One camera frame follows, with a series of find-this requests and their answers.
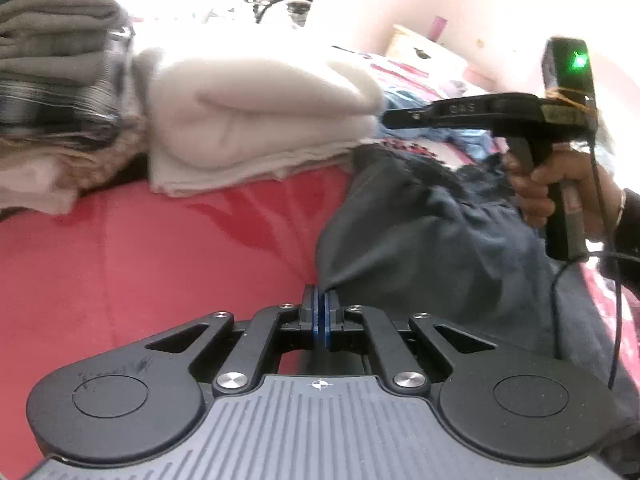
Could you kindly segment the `black pants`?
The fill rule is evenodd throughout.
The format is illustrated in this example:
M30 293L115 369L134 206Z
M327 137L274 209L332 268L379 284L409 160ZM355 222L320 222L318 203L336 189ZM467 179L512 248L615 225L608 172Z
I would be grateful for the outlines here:
M611 299L580 266L550 259L498 156L458 169L372 143L352 153L343 205L322 231L322 290L391 318L424 311L613 379L609 460L639 455L639 381L612 367Z

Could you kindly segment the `pile of folded clothes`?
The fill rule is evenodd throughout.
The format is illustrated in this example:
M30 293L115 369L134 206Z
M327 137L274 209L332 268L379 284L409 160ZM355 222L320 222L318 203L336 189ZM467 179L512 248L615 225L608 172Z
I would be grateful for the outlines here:
M67 214L146 148L116 0L1 0L1 207Z

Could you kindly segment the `light blue crumpled garment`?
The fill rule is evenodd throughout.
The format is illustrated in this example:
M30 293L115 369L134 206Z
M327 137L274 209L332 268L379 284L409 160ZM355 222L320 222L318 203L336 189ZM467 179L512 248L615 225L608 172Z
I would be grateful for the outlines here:
M408 110L409 108L424 107L427 101L409 90L390 88L384 91L385 111ZM495 141L486 130L478 129L450 129L418 127L409 129L390 129L378 118L378 138L395 138L415 141L426 139L440 143L450 143L462 151L470 159L484 160L499 151Z

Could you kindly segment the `black tracker with green light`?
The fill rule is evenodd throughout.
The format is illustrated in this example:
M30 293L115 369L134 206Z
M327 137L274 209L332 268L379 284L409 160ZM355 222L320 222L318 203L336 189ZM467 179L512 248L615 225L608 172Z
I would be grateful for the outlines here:
M590 55L584 40L550 38L544 48L541 68L546 90L594 93Z

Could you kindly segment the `cream nightstand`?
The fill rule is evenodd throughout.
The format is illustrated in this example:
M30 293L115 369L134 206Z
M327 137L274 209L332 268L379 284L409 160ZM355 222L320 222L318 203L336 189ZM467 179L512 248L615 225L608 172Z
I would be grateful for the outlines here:
M465 70L469 66L469 62L462 56L405 26L395 24L393 30L393 36L385 52L386 58L408 64L431 63L452 70Z

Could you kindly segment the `pink cup on nightstand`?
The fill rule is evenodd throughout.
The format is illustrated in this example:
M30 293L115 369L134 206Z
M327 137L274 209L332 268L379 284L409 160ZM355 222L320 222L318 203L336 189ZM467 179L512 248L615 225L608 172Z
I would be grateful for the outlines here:
M447 24L448 21L446 18L436 15L432 21L430 29L428 30L427 38L433 42L437 42L440 36L442 36Z

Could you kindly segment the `folded white fluffy blanket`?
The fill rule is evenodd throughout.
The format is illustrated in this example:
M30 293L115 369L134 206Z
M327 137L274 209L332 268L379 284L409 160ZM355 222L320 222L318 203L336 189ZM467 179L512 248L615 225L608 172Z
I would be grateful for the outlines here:
M154 192L189 196L332 165L375 134L383 92L329 48L171 55L146 50L134 82Z

